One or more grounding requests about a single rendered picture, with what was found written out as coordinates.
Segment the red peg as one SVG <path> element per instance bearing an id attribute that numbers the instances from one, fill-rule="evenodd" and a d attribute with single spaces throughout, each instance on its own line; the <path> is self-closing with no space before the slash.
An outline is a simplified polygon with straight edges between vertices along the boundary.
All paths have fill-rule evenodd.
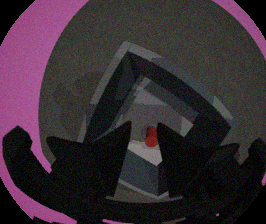
<path id="1" fill-rule="evenodd" d="M 157 129 L 154 127 L 148 127 L 148 131 L 146 131 L 146 140 L 145 143 L 149 148 L 154 148 L 157 145 Z"/>

